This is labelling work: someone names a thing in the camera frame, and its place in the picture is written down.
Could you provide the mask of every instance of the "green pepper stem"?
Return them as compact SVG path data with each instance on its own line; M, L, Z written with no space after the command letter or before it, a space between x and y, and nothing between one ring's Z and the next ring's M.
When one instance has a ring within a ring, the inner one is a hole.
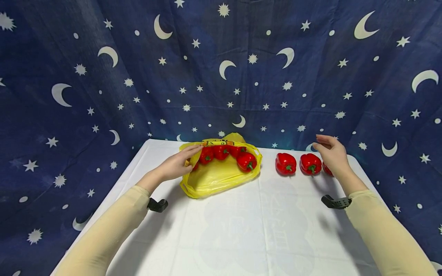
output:
M309 166L309 170L312 171L312 174L315 174L316 165Z

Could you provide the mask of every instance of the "black wrist strap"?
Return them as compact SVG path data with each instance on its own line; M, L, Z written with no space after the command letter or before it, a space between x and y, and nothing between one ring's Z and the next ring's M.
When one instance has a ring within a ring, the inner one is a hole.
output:
M149 198L149 204L147 204L147 209L157 213L162 213L167 208L168 205L169 203L165 199L156 202L155 199Z
M344 209L351 204L351 199L348 197L338 198L334 200L330 195L325 195L321 198L322 203L331 209Z

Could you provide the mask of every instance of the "yellow plastic bag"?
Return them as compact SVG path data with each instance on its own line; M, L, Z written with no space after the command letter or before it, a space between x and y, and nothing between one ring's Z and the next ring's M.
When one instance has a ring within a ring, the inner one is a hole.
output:
M224 139L206 139L202 142L187 143L179 147L179 150L188 146L203 144L205 146L232 145L236 147L246 147L247 151L256 157L256 168L248 173L241 171L236 164L236 159L229 155L226 159L220 161L213 159L209 164L199 164L198 169L183 176L180 185L184 192L192 198L208 197L209 195L219 193L244 182L250 181L258 176L261 171L261 160L263 156L259 150L244 141L244 138L238 133L230 133ZM199 160L200 153L193 156L190 160L194 166Z

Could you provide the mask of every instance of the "crescent moon print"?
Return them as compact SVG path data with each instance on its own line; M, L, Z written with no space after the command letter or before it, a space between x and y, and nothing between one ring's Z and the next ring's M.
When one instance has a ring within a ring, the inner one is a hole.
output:
M382 152L384 153L385 156L387 156L387 157L392 157L393 155L396 154L396 151L397 151L397 142L394 144L394 147L392 147L392 148L389 149L389 150L386 149L386 148L384 147L384 143L382 143L381 146L382 146Z
M85 221L85 222L83 222L83 223L78 223L77 222L77 218L74 218L74 221L72 222L72 228L74 228L74 230L77 230L77 231L81 231L81 230L83 230L83 228L86 226L86 224L88 223L88 221L91 219L91 217L92 217L92 214L89 216L89 218Z
M229 66L236 67L236 65L233 62L231 62L230 60L225 60L225 61L221 62L221 64L220 64L220 76L221 76L221 78L223 78L225 80L227 80L225 78L225 69Z
M58 102L59 105L66 106L66 107L72 107L72 105L65 102L65 99L63 99L63 95L62 95L63 89L68 88L68 87L72 87L72 86L65 84L65 83L57 83L56 85L52 86L52 97L54 98L54 100L56 102Z
M236 126L237 128L243 128L246 125L246 119L240 115L241 117L241 122L239 124L234 124L232 123L232 125Z
M115 52L115 50L109 46L104 46L103 48L100 49L100 51L98 51L98 57L103 53L108 54L112 58L112 61L114 62L112 67L115 67L118 63L117 52Z
M113 141L112 144L110 144L111 146L115 146L116 144L118 144L118 142L120 141L120 136L118 135L118 132L116 132L115 130L111 129L109 130L110 132L112 132L115 135L115 139Z
M419 86L419 84L426 79L432 79L436 82L436 84L439 84L439 75L436 73L436 71L426 70L417 74L417 76L413 79L412 81L413 92L416 93L416 89Z
M312 150L312 146L313 146L313 143L309 144L309 145L305 148L305 151L311 151L311 152L314 152L314 151Z
M155 21L153 22L153 29L155 30L156 36L161 39L168 39L173 32L165 33L160 27L160 15L157 15Z
M440 263L436 263L435 261L430 261L436 271L442 270L442 265Z
M357 39L365 39L367 37L370 37L372 35L374 35L375 33L377 33L377 31L379 31L379 29L374 30L372 32L368 32L365 30L365 23L367 22L367 19L370 17L370 15L372 15L375 11L372 11L371 13L365 15L364 17L362 17L362 19L358 22L358 24L356 25L356 28L354 29L354 37Z
M181 140L181 134L179 134L179 135L176 137L176 140L177 140L178 142L185 142L185 141Z
M287 62L284 65L283 69L289 66L290 63L292 63L293 58L295 57L295 51L293 50L293 48L284 48L281 51L279 51L276 55L279 54L285 54L287 56Z

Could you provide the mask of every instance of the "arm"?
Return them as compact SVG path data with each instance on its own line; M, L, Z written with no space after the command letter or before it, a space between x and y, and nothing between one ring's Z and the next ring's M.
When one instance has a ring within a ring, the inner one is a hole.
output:
M126 238L147 214L149 197L159 184L192 171L185 161L202 147L191 146L148 172L92 225L60 263L57 276L104 276Z
M435 275L430 260L411 234L350 168L344 146L331 136L317 135L313 146L352 199L345 209L383 276Z

